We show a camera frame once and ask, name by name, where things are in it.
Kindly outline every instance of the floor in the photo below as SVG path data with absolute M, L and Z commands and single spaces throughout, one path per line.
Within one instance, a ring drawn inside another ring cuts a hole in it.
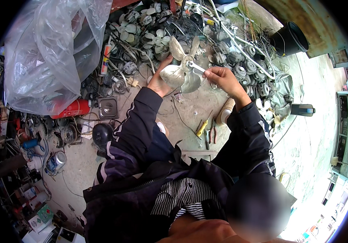
M 250 14 L 258 23 L 261 23 L 261 26 L 269 25 L 273 29 L 282 26 L 258 4 L 253 1 L 246 2 Z M 287 240 L 295 240 L 296 235 L 304 232 L 308 224 L 319 216 L 315 210 L 308 213 L 308 209 L 321 204 L 329 184 L 327 175 L 330 171 L 329 161 L 337 127 L 335 94 L 346 82 L 346 75 L 343 69 L 333 69 L 327 55 L 308 59 L 304 53 L 298 53 L 289 56 L 288 59 L 290 61 L 288 74 L 292 76 L 294 82 L 294 103 L 312 104 L 316 108 L 313 117 L 289 116 L 284 121 L 284 129 L 272 137 L 276 145 L 272 151 L 277 167 L 277 178 L 282 172 L 288 173 L 291 178 L 285 184 L 286 189 L 298 199 L 294 205 L 298 209 L 292 215 L 281 236 Z M 287 71 L 289 61 L 284 58 L 282 62 L 285 65 L 275 64 L 281 70 Z M 146 69 L 143 66 L 140 69 L 142 75 L 147 77 Z M 146 80 L 140 75 L 135 78 L 139 80 L 141 86 L 146 86 Z M 302 84 L 305 94 L 302 94 L 300 89 Z M 119 96 L 119 120 L 124 119 L 138 91 L 138 87 L 132 87 L 130 93 Z M 199 90 L 183 95 L 183 103 L 174 102 L 183 121 L 195 130 L 200 121 L 208 117 L 210 111 L 213 110 L 212 117 L 216 116 L 227 98 L 224 91 L 213 90 L 205 80 Z M 194 133 L 181 122 L 171 96 L 164 98 L 157 117 L 169 129 L 169 140 L 172 144 L 182 140 L 179 147 L 183 151 L 206 151 L 205 140 L 200 143 Z M 229 137 L 230 131 L 226 126 L 218 127 L 217 130 L 218 143 L 211 144 L 210 151 L 218 152 Z M 69 216 L 72 223 L 74 223 L 74 217 L 68 204 L 75 209 L 77 216 L 82 215 L 86 206 L 84 199 L 80 197 L 82 191 L 93 184 L 97 168 L 104 161 L 104 158 L 97 157 L 91 143 L 92 140 L 83 139 L 81 145 L 66 146 L 67 163 L 63 167 L 64 172 L 54 179 L 47 174 L 44 175 L 45 182 L 52 193 L 52 200 L 48 204 L 53 211 L 62 210 Z

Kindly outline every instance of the fire extinguisher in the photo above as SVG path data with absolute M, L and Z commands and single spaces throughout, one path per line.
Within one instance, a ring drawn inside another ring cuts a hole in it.
M 91 107 L 91 100 L 77 99 L 74 100 L 64 111 L 59 115 L 50 115 L 52 119 L 58 119 L 63 117 L 70 117 L 76 115 L 85 115 L 89 113 Z

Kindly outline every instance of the yellow screwdriver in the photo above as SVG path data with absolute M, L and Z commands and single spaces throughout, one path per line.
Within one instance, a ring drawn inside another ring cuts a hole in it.
M 202 135 L 202 133 L 203 133 L 203 131 L 204 131 L 206 125 L 208 124 L 208 120 L 209 120 L 210 116 L 212 115 L 212 112 L 213 112 L 213 110 L 210 112 L 210 115 L 209 115 L 208 119 L 206 119 L 206 121 L 203 122 L 203 124 L 202 124 L 200 130 L 198 130 L 198 132 L 197 132 L 197 134 L 196 134 L 197 137 L 200 137 L 200 136 Z

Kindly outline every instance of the open-end wrench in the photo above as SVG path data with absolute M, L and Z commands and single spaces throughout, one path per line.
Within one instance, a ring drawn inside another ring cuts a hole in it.
M 200 66 L 198 66 L 197 64 L 195 64 L 194 61 L 188 61 L 188 62 L 187 62 L 187 65 L 188 65 L 189 67 L 192 67 L 192 68 L 195 68 L 195 69 L 197 69 L 197 70 L 200 70 L 202 73 L 204 73 L 204 72 L 206 71 L 206 70 L 203 69 L 202 67 L 200 67 Z

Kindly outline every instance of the clear plastic sheet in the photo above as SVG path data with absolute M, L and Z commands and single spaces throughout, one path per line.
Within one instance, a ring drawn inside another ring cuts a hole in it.
M 6 100 L 13 109 L 57 115 L 79 97 L 99 64 L 112 0 L 32 0 L 5 39 Z

